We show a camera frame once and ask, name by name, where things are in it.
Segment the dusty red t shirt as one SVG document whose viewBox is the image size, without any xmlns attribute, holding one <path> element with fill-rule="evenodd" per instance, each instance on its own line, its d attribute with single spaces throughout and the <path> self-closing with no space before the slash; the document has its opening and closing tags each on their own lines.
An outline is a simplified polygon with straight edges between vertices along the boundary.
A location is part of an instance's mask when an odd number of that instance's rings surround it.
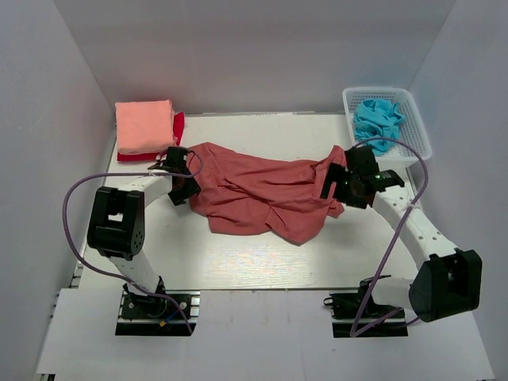
<svg viewBox="0 0 508 381">
<path fill-rule="evenodd" d="M 300 245 L 317 236 L 343 205 L 321 190 L 330 164 L 345 165 L 343 148 L 316 160 L 269 160 L 206 142 L 189 168 L 201 188 L 190 198 L 193 212 L 206 217 L 212 233 L 252 236 L 273 232 Z"/>
</svg>

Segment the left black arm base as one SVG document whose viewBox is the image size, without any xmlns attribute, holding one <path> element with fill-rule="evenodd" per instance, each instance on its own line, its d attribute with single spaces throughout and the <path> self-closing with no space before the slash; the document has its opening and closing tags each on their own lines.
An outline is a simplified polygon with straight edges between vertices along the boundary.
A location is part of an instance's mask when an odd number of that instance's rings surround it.
<svg viewBox="0 0 508 381">
<path fill-rule="evenodd" d="M 168 293 L 184 312 L 192 330 L 198 322 L 200 292 Z M 133 294 L 124 286 L 117 316 L 118 337 L 190 337 L 191 332 L 178 308 L 167 299 Z"/>
</svg>

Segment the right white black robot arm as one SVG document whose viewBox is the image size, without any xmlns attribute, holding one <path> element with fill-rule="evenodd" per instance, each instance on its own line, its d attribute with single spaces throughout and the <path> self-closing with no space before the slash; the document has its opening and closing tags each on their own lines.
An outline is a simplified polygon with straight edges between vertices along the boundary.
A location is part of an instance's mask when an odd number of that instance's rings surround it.
<svg viewBox="0 0 508 381">
<path fill-rule="evenodd" d="M 477 309 L 483 269 L 477 252 L 460 249 L 439 232 L 402 178 L 380 170 L 370 147 L 350 148 L 345 158 L 344 165 L 329 165 L 321 196 L 358 209 L 371 207 L 394 230 L 389 245 L 401 241 L 418 270 L 414 279 L 376 271 L 362 281 L 356 316 L 381 319 L 412 310 L 421 321 L 431 322 Z"/>
</svg>

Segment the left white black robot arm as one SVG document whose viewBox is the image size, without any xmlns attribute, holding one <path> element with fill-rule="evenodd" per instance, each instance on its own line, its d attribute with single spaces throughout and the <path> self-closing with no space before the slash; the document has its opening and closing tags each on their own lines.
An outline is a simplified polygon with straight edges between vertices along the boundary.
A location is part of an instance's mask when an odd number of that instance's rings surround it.
<svg viewBox="0 0 508 381">
<path fill-rule="evenodd" d="M 87 244 L 116 267 L 128 292 L 143 294 L 140 307 L 152 317 L 166 311 L 168 299 L 164 281 L 143 251 L 145 209 L 163 196 L 180 206 L 200 193 L 191 162 L 202 169 L 202 161 L 193 151 L 170 147 L 148 168 L 147 175 L 121 187 L 100 187 L 95 194 Z"/>
</svg>

